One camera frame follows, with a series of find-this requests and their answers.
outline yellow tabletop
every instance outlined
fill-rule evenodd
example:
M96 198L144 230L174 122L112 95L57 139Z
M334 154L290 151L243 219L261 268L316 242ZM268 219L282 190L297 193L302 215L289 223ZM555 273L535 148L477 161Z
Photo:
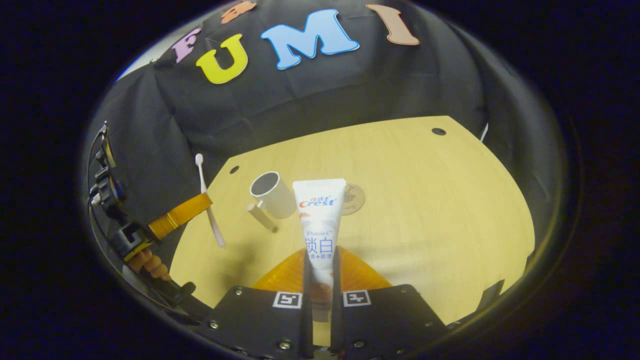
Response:
M170 269L179 284L193 281L194 296L211 307L232 286L253 285L305 246L297 212L271 217L278 232L270 233L246 210L255 202L251 183L270 170L290 189L296 180L333 178L361 186L366 202L342 217L338 245L393 285L413 285L444 324L475 311L483 291L496 282L504 279L507 290L534 249L520 189L452 118L342 127L246 152L222 167L208 192L227 246L218 247L201 213L186 226ZM314 343L329 345L328 333L314 333Z

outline toothpaste tube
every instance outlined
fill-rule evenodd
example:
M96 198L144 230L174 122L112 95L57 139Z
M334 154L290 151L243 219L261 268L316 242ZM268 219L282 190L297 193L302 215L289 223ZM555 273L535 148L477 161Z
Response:
M330 303L333 257L340 227L344 179L294 181L302 235L313 268L312 302Z

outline blue letter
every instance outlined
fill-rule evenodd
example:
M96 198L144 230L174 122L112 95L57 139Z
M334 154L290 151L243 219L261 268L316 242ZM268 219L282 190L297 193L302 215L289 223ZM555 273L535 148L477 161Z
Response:
M276 25L263 32L260 37L271 41L280 59L276 67L284 70L300 63L300 56L293 55L289 47L298 50L307 58L314 58L318 38L323 44L320 51L325 55L358 49L360 44L347 36L336 15L336 9L319 10L309 14L304 32L286 25Z

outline pink letter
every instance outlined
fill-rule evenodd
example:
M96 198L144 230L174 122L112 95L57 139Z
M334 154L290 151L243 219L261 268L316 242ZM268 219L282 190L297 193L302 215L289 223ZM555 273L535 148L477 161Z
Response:
M400 45L418 45L420 43L420 40L411 35L404 21L400 19L400 11L384 5L366 4L365 6L378 13L382 21L385 22L387 30L389 30L387 40Z
M193 30L192 32L188 33L187 36L180 39L180 41L178 41L174 46L171 47L173 50L175 50L175 54L178 56L175 59L175 63L179 63L180 61L182 61L182 59L184 59L185 56L187 56L188 54L191 53L191 51L193 51L193 48L190 47L190 45L193 45L196 43L195 35L199 32L200 32L200 29Z

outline round coaster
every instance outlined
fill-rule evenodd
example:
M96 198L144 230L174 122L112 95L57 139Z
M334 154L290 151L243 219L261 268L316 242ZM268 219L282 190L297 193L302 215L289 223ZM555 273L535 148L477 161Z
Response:
M347 183L342 200L342 214L349 215L358 211L364 205L364 190L355 184Z

